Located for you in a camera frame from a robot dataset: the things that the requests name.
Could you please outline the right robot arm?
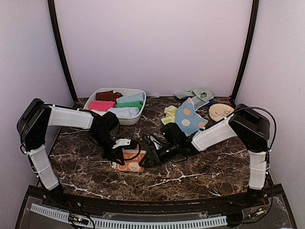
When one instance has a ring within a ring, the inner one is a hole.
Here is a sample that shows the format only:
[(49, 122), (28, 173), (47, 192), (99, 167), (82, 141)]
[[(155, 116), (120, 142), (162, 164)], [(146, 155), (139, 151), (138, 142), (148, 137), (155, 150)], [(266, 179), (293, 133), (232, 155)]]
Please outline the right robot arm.
[(199, 129), (189, 136), (176, 123), (168, 123), (161, 132), (168, 144), (148, 151), (139, 162), (141, 167), (154, 167), (175, 155), (199, 153), (229, 138), (238, 137), (250, 157), (249, 189), (243, 203), (253, 207), (262, 198), (270, 165), (270, 152), (275, 141), (270, 137), (270, 121), (259, 113), (260, 107), (238, 104), (235, 110), (207, 129)]

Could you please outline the blue polka dot towel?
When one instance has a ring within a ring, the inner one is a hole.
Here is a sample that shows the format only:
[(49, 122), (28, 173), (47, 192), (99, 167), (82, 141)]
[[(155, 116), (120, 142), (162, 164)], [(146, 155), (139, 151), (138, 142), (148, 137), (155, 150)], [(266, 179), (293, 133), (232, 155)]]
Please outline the blue polka dot towel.
[(200, 129), (205, 128), (208, 121), (196, 113), (191, 98), (188, 98), (177, 108), (175, 123), (186, 136), (190, 136)]

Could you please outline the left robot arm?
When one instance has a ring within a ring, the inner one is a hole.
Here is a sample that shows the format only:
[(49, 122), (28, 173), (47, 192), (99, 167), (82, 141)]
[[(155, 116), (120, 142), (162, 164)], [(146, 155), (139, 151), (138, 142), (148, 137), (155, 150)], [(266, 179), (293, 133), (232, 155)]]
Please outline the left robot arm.
[(119, 125), (119, 119), (112, 112), (99, 115), (90, 110), (77, 110), (43, 102), (40, 98), (31, 101), (17, 122), (20, 147), (24, 149), (31, 165), (50, 192), (48, 199), (57, 208), (67, 204), (67, 197), (56, 177), (48, 153), (46, 135), (52, 126), (74, 127), (87, 130), (91, 140), (102, 148), (102, 157), (118, 164), (124, 164), (122, 148), (116, 146), (111, 131)]

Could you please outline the orange bunny towel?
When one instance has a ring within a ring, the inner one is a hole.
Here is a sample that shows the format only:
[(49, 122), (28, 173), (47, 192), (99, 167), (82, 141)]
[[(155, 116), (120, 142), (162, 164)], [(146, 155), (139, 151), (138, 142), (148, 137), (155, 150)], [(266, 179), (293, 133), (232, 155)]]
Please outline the orange bunny towel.
[[(130, 159), (136, 156), (137, 153), (138, 150), (123, 150), (123, 155), (124, 158), (126, 159)], [(139, 165), (139, 162), (143, 159), (145, 155), (146, 155), (146, 151), (141, 150), (140, 154), (135, 159), (130, 161), (125, 161), (125, 164), (123, 166), (113, 162), (112, 168), (117, 171), (142, 173), (144, 171), (144, 167), (141, 167)]]

